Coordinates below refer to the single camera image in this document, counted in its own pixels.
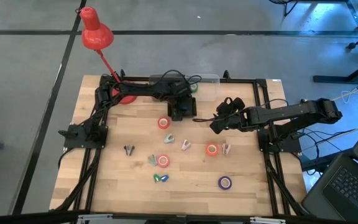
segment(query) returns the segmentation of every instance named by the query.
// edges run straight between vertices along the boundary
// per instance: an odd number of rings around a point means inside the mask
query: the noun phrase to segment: purple tape roll
[[[229,182],[229,185],[223,185],[223,181],[225,180]],[[231,179],[228,176],[223,176],[218,180],[218,185],[222,190],[229,190],[231,188],[231,184]]]

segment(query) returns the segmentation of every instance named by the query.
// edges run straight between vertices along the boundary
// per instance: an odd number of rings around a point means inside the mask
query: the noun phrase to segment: black laptop
[[[319,218],[358,222],[358,142],[332,161],[302,206]]]

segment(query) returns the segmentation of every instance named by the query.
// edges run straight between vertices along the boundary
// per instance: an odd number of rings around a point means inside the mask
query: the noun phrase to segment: desk
[[[86,119],[94,105],[94,90],[100,76],[85,75],[73,115],[78,124]],[[284,98],[280,80],[267,80],[270,99]],[[225,97],[240,97],[246,106],[255,106],[253,87],[244,83],[221,83],[214,102],[197,101],[198,118],[210,118]],[[272,102],[272,108],[284,106]],[[209,123],[195,123],[185,118],[172,122],[166,130],[157,127],[165,116],[165,102],[155,102],[141,96],[129,105],[117,105],[109,110],[108,140],[102,150],[94,189],[92,212],[192,214],[192,215],[271,215],[267,176],[256,131],[241,133],[223,131],[217,135]],[[172,133],[173,144],[164,144],[165,135]],[[184,139],[193,143],[183,152]],[[229,155],[206,156],[207,143],[232,145]],[[135,150],[127,156],[123,146],[133,144]],[[50,208],[59,206],[78,182],[84,149],[74,149],[62,160]],[[170,157],[167,168],[153,167],[147,162],[151,154]],[[282,167],[285,183],[300,202],[306,195],[301,165],[291,154],[283,153]],[[155,183],[153,175],[168,174],[166,182]],[[221,190],[218,179],[228,175],[232,188]],[[85,187],[80,208],[84,208]],[[276,187],[279,211],[282,210],[280,191]]]

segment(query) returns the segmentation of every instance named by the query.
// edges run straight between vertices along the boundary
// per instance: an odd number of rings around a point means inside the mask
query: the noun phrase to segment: laptop keyboard
[[[358,208],[358,177],[342,167],[330,185]]]

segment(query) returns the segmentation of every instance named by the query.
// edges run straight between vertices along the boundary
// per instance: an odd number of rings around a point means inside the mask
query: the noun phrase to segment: gray floor
[[[358,13],[358,0],[353,3]],[[70,30],[79,4],[79,0],[0,0],[0,29]],[[282,16],[282,6],[261,0],[88,0],[87,5],[94,6],[113,30],[350,31],[357,26],[344,3],[301,2],[287,18]],[[0,139],[6,143],[0,150],[0,215],[9,213],[67,40],[67,35],[0,35]],[[313,83],[312,76],[346,76],[356,70],[358,46],[351,52],[345,46],[357,40],[349,36],[116,35],[104,53],[113,68],[123,68],[128,75],[169,69],[222,75],[227,69],[232,77],[279,78],[289,102],[296,103],[301,98],[332,99],[355,87]],[[84,48],[77,36],[25,213],[48,210],[63,146],[57,131],[71,121],[82,76],[106,72],[99,57]],[[335,133],[358,127],[358,95],[352,95],[348,104],[338,100],[337,105],[344,114],[342,120],[311,129]],[[333,143],[347,149],[357,139],[354,133]],[[301,143],[304,149],[313,145],[308,138]],[[320,149],[321,156],[337,151],[329,144]],[[304,154],[316,156],[314,149]],[[309,186],[313,181],[305,179]]]

